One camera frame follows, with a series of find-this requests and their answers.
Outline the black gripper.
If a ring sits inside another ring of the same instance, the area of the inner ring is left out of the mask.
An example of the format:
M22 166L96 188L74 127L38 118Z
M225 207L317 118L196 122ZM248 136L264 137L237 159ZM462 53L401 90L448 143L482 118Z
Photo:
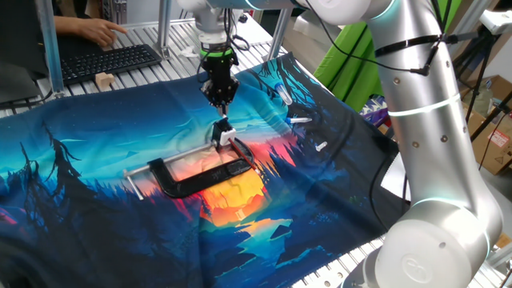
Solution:
M238 64L236 55L207 56L202 64L208 79L202 85L201 92L219 114L227 114L228 106L234 100L240 85L231 73L231 67Z

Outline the person's hand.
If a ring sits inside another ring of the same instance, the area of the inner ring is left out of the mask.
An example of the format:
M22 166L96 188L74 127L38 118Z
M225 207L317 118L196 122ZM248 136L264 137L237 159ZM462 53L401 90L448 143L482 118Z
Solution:
M102 47L110 46L117 40L115 31L126 34L127 29L99 18L80 19L78 22L77 33Z

